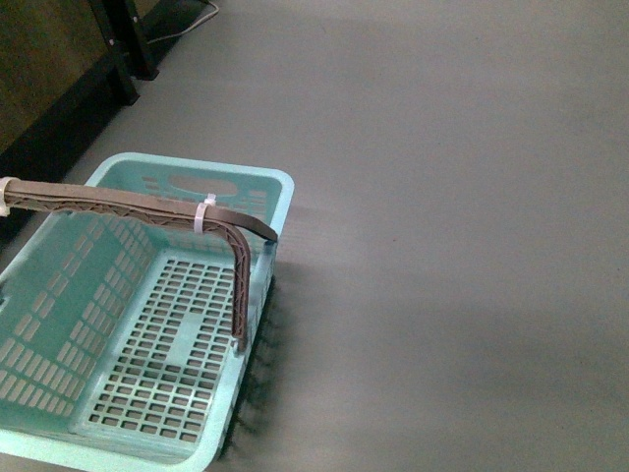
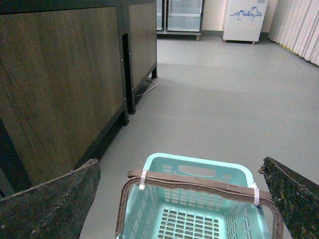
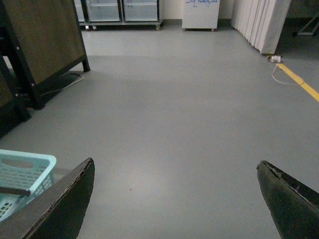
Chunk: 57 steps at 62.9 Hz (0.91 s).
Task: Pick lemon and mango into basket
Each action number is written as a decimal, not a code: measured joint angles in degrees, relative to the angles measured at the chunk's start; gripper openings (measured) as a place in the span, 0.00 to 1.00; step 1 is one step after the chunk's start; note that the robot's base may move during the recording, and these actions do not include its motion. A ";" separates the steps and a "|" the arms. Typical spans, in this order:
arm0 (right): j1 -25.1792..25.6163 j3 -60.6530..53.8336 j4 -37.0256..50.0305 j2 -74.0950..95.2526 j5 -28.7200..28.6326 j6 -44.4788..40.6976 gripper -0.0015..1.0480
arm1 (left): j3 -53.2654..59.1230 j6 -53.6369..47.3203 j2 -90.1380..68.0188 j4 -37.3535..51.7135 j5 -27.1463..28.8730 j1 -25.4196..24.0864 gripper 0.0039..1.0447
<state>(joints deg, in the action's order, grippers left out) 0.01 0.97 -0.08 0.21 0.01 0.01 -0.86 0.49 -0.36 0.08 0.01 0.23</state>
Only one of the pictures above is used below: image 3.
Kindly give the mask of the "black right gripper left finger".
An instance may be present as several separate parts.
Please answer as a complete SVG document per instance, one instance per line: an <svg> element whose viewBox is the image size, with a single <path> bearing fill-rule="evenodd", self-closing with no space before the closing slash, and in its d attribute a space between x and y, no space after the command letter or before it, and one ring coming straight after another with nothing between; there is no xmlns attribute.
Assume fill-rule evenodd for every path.
<svg viewBox="0 0 319 239"><path fill-rule="evenodd" d="M2 239L75 239L94 187L95 163L87 158L0 223Z"/></svg>

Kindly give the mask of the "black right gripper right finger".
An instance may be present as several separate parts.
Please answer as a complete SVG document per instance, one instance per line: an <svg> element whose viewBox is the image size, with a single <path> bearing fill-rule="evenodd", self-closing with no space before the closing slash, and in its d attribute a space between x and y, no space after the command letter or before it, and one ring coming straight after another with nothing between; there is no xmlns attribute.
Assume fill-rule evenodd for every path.
<svg viewBox="0 0 319 239"><path fill-rule="evenodd" d="M319 237L319 193L263 160L257 166L262 196L282 239Z"/></svg>

